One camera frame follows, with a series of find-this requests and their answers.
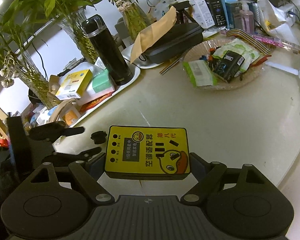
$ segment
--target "green wet wipes package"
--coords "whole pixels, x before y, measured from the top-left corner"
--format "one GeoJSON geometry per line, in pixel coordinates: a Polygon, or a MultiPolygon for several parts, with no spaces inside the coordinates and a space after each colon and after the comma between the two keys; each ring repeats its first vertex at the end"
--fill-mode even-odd
{"type": "Polygon", "coordinates": [[[211,73],[204,60],[183,62],[183,66],[195,87],[211,86],[218,83],[217,78],[211,73]]]}
{"type": "Polygon", "coordinates": [[[236,52],[244,57],[244,63],[240,67],[240,70],[236,73],[235,77],[239,76],[241,73],[244,73],[248,70],[251,63],[256,61],[260,57],[260,53],[255,50],[252,46],[246,44],[244,41],[240,39],[235,39],[217,49],[213,54],[214,58],[222,59],[227,51],[236,52]]]}

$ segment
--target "table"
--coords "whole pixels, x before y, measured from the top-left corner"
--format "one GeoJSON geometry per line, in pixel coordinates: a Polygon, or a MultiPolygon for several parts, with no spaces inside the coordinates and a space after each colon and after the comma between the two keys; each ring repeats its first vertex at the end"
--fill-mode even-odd
{"type": "MultiPolygon", "coordinates": [[[[299,66],[300,57],[277,49],[271,61],[299,66]]],[[[232,91],[194,88],[179,64],[161,76],[162,68],[141,70],[131,86],[84,119],[86,131],[65,138],[56,150],[77,154],[95,147],[91,133],[111,125],[184,127],[189,149],[206,161],[228,167],[255,165],[275,185],[300,151],[300,86],[297,76],[268,67],[247,86],[232,91]]],[[[197,181],[98,181],[118,195],[182,196],[197,181]]]]}

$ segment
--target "black case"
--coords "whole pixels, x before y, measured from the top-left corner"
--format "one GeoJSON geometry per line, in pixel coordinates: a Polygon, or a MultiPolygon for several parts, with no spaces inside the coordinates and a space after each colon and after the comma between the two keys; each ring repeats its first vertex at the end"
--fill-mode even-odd
{"type": "Polygon", "coordinates": [[[142,55],[153,63],[163,63],[203,42],[202,32],[197,23],[176,24],[142,55]]]}

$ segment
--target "thermos bottle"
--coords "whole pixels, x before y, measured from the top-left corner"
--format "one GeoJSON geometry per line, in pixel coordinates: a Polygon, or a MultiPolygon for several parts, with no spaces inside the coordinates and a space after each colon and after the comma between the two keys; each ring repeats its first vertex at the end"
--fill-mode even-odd
{"type": "Polygon", "coordinates": [[[114,82],[118,86],[128,83],[133,74],[101,16],[90,17],[82,23],[82,27],[114,82]]]}

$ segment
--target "glass vase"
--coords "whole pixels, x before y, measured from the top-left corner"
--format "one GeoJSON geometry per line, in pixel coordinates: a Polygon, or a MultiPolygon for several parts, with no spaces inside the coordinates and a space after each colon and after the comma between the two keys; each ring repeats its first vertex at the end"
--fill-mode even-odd
{"type": "Polygon", "coordinates": [[[94,64],[98,58],[98,54],[89,38],[84,34],[81,26],[81,23],[86,19],[84,9],[80,8],[68,17],[63,18],[61,22],[58,22],[58,26],[71,37],[81,51],[82,56],[84,56],[89,63],[94,64]]]}
{"type": "Polygon", "coordinates": [[[139,32],[150,25],[150,20],[135,0],[116,0],[115,4],[122,14],[130,37],[135,41],[139,32]]]}
{"type": "Polygon", "coordinates": [[[37,69],[27,50],[18,56],[18,65],[15,69],[18,73],[18,78],[36,94],[48,109],[61,103],[57,98],[48,97],[49,82],[37,69]]]}

